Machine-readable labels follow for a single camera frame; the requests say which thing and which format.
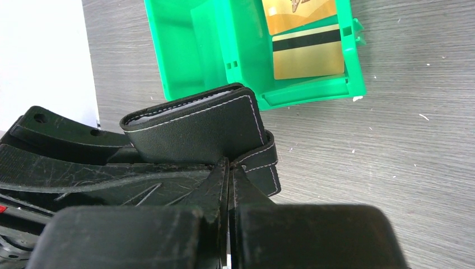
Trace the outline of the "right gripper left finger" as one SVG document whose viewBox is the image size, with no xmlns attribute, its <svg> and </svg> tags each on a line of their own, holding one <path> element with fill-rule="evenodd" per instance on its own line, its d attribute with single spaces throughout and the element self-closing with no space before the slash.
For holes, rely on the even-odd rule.
<svg viewBox="0 0 475 269">
<path fill-rule="evenodd" d="M 167 206 L 81 206 L 44 228 L 27 268 L 221 268 L 230 164 Z"/>
</svg>

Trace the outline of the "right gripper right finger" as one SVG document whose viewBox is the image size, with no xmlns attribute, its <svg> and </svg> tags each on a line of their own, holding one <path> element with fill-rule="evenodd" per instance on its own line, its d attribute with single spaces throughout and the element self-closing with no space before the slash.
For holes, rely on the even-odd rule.
<svg viewBox="0 0 475 269">
<path fill-rule="evenodd" d="M 370 205 L 278 205 L 230 172 L 233 268 L 407 268 L 392 225 Z"/>
</svg>

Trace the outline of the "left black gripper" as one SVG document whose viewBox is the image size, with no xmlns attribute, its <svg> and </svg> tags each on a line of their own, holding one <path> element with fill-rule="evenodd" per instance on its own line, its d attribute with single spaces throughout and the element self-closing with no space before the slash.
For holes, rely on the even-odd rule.
<svg viewBox="0 0 475 269">
<path fill-rule="evenodd" d="M 60 209 L 169 205 L 210 172 L 206 165 L 71 163 L 1 145 L 1 268 L 25 268 Z"/>
</svg>

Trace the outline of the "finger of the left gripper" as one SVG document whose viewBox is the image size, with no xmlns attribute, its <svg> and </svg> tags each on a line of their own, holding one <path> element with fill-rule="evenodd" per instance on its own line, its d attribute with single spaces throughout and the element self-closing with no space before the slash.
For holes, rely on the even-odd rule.
<svg viewBox="0 0 475 269">
<path fill-rule="evenodd" d="M 32 106 L 10 131 L 19 140 L 42 150 L 116 152 L 130 144 L 124 134 L 102 131 L 53 113 L 41 106 Z"/>
</svg>

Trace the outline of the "green plastic two-compartment bin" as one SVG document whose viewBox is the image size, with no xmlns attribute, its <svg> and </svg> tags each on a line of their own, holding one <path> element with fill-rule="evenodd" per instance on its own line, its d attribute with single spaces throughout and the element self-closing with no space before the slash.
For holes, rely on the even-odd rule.
<svg viewBox="0 0 475 269">
<path fill-rule="evenodd" d="M 350 1 L 337 14 L 277 35 L 339 25 L 344 72 L 274 78 L 272 38 L 262 1 L 145 1 L 145 10 L 168 101 L 238 82 L 252 89 L 261 110 L 366 94 L 357 46 L 363 26 Z"/>
</svg>

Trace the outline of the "black leather card holder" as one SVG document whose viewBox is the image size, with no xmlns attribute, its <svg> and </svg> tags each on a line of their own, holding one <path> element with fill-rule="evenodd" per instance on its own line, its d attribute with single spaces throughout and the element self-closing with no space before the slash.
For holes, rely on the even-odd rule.
<svg viewBox="0 0 475 269">
<path fill-rule="evenodd" d="M 120 127 L 149 163 L 212 165 L 225 157 L 264 194 L 281 191 L 273 134 L 254 92 L 240 83 L 138 110 Z"/>
</svg>

